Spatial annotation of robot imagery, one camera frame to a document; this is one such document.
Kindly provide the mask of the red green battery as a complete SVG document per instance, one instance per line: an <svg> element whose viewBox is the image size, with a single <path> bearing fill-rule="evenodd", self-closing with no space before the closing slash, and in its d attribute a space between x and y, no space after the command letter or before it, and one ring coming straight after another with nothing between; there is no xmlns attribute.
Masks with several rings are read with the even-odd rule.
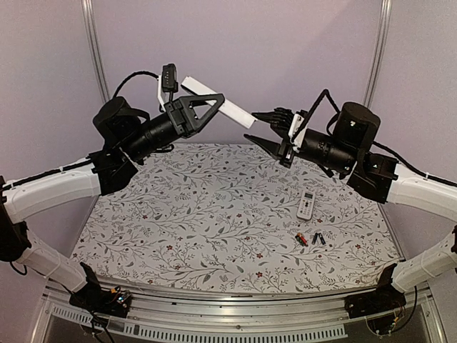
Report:
<svg viewBox="0 0 457 343"><path fill-rule="evenodd" d="M301 237L302 237L302 235L301 235L300 233L298 233L298 234L296 235L296 240L297 240L301 245L303 245L303 243L302 243L302 241L301 241Z"/></svg>

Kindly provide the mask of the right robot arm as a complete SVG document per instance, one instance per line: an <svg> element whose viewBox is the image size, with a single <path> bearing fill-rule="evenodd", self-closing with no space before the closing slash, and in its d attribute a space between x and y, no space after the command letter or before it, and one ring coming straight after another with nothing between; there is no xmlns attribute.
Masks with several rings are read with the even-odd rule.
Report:
<svg viewBox="0 0 457 343"><path fill-rule="evenodd" d="M330 120L333 131L327 134L309 129L314 111L294 114L276 108L254 112L253 117L269 124L282 141L275 143L252 135L246 138L286 168L295 158L316 164L328 177L345 179L347 186L365 199L406 205L456 220L455 184L414 171L394 152L371 152L381 124L372 111L352 101L344 103Z"/></svg>

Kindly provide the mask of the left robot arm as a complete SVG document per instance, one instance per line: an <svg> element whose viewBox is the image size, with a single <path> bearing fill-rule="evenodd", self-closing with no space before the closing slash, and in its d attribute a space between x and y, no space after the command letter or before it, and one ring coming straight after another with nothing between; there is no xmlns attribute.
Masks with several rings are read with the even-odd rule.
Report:
<svg viewBox="0 0 457 343"><path fill-rule="evenodd" d="M224 101L223 94L182 96L165 103L155 118L122 96L106 102L93 119L104 138L102 150L1 186L1 260L30 267L78 294L89 309L101 309L106 295L91 267L53 250L27 228L26 219L77 199L125 189L147 156L169 152L177 139L199 133Z"/></svg>

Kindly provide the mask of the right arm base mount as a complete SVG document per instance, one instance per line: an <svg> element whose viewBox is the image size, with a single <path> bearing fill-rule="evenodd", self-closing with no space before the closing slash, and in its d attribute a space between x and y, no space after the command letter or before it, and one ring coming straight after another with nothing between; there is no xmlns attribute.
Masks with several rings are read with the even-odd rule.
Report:
<svg viewBox="0 0 457 343"><path fill-rule="evenodd" d="M351 319L366 317L381 312L399 309L402 312L406 305L404 293L392 286L392 275L397 264L386 267L372 291L350 295L344 298L344 308ZM388 314L367 321L368 328L377 335L393 333L400 317L398 314Z"/></svg>

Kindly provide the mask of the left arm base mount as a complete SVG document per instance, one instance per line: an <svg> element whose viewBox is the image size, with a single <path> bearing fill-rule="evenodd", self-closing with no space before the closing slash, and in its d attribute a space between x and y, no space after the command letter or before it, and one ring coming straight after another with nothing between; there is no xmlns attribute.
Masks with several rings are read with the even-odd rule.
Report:
<svg viewBox="0 0 457 343"><path fill-rule="evenodd" d="M120 286L103 290L92 268L83 262L80 265L86 273L86 284L79 291L71 292L69 304L90 313L127 318L132 302L131 292L122 290Z"/></svg>

